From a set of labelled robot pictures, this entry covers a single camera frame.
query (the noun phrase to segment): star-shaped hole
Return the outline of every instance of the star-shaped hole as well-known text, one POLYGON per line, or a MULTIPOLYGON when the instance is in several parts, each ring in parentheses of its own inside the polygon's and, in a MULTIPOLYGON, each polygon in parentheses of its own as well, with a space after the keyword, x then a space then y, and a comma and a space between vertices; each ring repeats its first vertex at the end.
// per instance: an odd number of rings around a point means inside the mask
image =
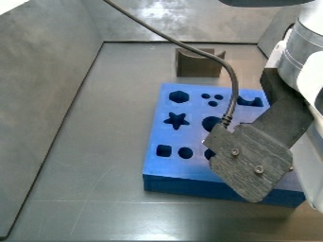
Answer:
POLYGON ((181 125, 189 125, 189 122, 185 120, 185 116, 185 113, 176 115, 173 112, 169 112, 169 118, 164 121, 164 123, 173 125, 173 129, 177 130, 181 125))

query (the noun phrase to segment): screw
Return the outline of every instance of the screw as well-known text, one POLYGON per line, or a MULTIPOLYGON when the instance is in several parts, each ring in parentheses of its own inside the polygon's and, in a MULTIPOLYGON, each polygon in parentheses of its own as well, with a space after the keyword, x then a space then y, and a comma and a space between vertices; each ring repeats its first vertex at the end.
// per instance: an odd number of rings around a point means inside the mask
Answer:
POLYGON ((255 166, 255 173, 256 174, 263 174, 264 173, 264 167, 261 165, 256 165, 255 166))
POLYGON ((239 150, 236 148, 232 148, 231 155, 232 156, 239 156, 239 150))

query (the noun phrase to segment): metal bracket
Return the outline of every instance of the metal bracket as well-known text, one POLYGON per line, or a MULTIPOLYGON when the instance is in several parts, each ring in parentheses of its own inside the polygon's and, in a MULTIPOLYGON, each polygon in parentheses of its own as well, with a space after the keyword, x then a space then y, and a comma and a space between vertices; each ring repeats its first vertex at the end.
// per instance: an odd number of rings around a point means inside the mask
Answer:
POLYGON ((203 143, 216 153, 211 169, 252 202, 263 200, 289 171, 288 149, 312 121, 303 96, 287 86, 276 69, 264 69, 260 82, 271 108, 252 124, 237 125, 233 133, 215 125, 203 143))

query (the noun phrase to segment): shape sorter board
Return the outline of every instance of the shape sorter board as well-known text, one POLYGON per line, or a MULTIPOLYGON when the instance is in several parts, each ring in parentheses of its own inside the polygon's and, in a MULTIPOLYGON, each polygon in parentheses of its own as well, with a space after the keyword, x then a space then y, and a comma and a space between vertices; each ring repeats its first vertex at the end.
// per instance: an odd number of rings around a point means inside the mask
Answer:
MULTIPOLYGON (((147 191, 244 201, 209 168, 213 152, 201 144, 227 109, 231 88, 164 83, 155 109, 142 168, 147 191)), ((251 123, 268 108, 263 91, 240 90, 228 127, 251 123)), ((295 171, 260 203, 296 207, 305 200, 295 171)))

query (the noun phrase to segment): gray table surface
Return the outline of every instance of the gray table surface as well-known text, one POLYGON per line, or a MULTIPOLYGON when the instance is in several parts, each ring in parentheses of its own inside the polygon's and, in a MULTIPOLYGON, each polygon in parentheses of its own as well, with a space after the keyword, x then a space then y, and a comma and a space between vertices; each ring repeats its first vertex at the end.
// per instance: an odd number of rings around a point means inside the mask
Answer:
MULTIPOLYGON (((260 89, 256 45, 227 50, 243 88, 260 89)), ((177 78, 169 43, 106 43, 80 89, 8 241, 317 241, 323 215, 296 209, 145 192, 141 168, 161 82, 177 78)))

